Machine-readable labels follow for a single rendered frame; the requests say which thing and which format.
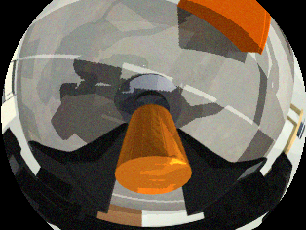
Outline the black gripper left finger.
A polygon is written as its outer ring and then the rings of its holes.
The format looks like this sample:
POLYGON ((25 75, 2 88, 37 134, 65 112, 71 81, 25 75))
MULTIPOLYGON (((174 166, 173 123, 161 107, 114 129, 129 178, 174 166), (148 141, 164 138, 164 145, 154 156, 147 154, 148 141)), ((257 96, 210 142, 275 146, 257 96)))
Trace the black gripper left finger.
POLYGON ((74 186, 98 212, 107 213, 117 180, 115 169, 128 129, 129 123, 119 124, 75 151, 52 149, 38 141, 28 142, 28 147, 40 167, 74 186))

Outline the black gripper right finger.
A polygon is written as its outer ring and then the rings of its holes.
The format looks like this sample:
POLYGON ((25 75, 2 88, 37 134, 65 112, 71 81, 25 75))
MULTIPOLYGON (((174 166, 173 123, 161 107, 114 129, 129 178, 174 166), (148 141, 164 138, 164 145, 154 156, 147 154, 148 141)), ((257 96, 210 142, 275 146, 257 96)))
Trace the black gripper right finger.
POLYGON ((187 216, 204 212, 203 209, 218 201, 237 182, 262 170, 267 162, 266 157, 246 162, 228 162, 227 159, 220 158, 220 155, 212 153, 203 143, 196 141, 192 135, 180 128, 176 130, 192 170, 187 184, 181 186, 187 216))

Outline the orange knob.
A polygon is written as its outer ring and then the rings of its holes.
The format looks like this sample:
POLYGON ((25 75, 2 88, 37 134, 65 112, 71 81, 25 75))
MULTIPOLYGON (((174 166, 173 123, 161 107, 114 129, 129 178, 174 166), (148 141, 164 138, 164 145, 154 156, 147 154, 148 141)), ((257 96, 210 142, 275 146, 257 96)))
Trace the orange knob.
POLYGON ((135 193, 164 194, 187 184, 188 162, 170 112, 145 104, 130 118, 114 176, 135 193))

